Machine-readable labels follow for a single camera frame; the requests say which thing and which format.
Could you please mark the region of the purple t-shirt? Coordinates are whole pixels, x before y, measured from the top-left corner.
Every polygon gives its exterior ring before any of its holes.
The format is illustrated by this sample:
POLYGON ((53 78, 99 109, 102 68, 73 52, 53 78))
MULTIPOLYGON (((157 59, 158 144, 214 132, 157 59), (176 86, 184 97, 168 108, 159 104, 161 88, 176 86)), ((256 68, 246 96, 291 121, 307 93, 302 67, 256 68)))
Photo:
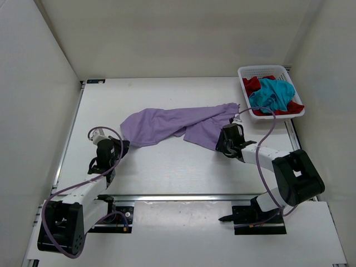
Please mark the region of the purple t-shirt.
POLYGON ((239 108, 237 103, 171 110, 146 108, 129 115, 120 124, 120 130, 136 147, 153 146, 171 136, 183 136, 184 141, 214 151, 220 130, 239 108))

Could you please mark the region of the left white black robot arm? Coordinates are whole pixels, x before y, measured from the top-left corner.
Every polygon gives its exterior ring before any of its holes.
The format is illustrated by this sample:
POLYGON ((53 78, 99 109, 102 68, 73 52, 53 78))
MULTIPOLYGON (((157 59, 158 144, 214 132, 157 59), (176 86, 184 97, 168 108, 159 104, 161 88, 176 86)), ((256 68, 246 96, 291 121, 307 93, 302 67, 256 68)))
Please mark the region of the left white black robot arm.
POLYGON ((48 201, 42 209, 37 240, 40 251, 75 259, 83 250, 87 233, 96 224, 109 223, 121 216, 123 229, 127 230, 125 214, 117 211, 113 196, 103 192, 111 185, 116 175, 113 167, 128 153, 130 142, 101 136, 94 143, 96 157, 89 163, 86 184, 60 200, 48 201))

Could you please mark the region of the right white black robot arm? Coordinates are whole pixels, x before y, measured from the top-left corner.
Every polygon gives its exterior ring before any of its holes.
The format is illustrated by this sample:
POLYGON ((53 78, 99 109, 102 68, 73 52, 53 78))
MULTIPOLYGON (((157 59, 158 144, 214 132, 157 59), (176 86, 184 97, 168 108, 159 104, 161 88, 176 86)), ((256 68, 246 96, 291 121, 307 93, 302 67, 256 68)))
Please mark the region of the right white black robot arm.
POLYGON ((230 159, 254 164, 260 175, 263 169, 273 172, 277 184, 273 189, 265 186, 266 192, 252 198, 243 211, 221 217, 222 223, 235 221, 239 227, 262 225, 282 215, 287 206, 296 207, 325 191, 322 178, 304 150, 285 152, 246 141, 240 124, 230 123, 221 129, 216 150, 230 159))

